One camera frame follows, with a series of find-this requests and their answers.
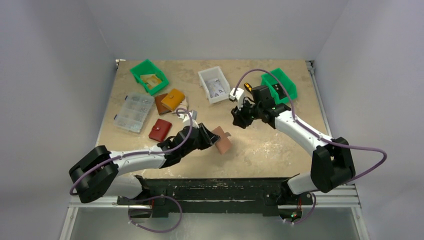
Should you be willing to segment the pink card holder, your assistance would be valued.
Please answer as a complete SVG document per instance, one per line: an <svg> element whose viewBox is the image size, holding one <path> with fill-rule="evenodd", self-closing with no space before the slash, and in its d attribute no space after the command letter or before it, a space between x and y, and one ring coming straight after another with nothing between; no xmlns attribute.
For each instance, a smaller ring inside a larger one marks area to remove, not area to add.
<svg viewBox="0 0 424 240"><path fill-rule="evenodd" d="M228 152L232 145L230 140L231 134L227 131L224 131L221 126L216 127L212 133L219 136L219 140L214 144L218 152L223 155Z"/></svg>

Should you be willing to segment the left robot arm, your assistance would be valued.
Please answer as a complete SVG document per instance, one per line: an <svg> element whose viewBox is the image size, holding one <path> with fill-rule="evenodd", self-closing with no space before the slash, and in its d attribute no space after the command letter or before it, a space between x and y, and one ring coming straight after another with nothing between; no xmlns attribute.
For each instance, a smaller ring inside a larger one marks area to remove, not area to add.
<svg viewBox="0 0 424 240"><path fill-rule="evenodd" d="M69 194L78 196L83 204L91 203L105 196L118 177L140 170L171 167L195 150L212 147L220 138L200 123L185 126L175 136L145 149L110 151L105 145L98 145L69 169L72 181Z"/></svg>

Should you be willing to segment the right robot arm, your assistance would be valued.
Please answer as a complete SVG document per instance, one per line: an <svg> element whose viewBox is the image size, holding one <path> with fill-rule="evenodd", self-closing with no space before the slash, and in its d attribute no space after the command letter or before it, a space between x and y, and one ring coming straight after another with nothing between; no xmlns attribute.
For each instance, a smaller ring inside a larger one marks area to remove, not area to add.
<svg viewBox="0 0 424 240"><path fill-rule="evenodd" d="M245 129L254 120L261 120L289 136L311 156L310 171L297 174L282 184L280 196L284 202L292 204L305 192L328 193L356 176L350 149L340 147L347 143L344 138L332 139L307 131L309 125L294 115L288 105L276 104L265 85L254 87L251 93L252 102L243 89L230 91L229 99L237 103L231 110L233 125Z"/></svg>

